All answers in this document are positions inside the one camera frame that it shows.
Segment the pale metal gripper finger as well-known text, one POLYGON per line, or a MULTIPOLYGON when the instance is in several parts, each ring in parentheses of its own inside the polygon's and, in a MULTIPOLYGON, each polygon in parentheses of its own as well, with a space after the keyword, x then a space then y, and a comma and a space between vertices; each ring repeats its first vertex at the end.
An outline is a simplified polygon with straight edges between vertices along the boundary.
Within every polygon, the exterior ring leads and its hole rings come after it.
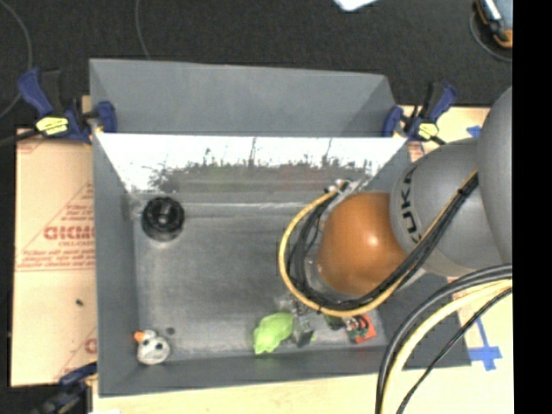
POLYGON ((293 341, 298 348, 309 345, 315 337, 315 327, 305 316, 295 316, 293 319, 293 341))
POLYGON ((291 294, 278 295, 275 298, 275 308, 277 311, 299 313, 299 302, 291 294))

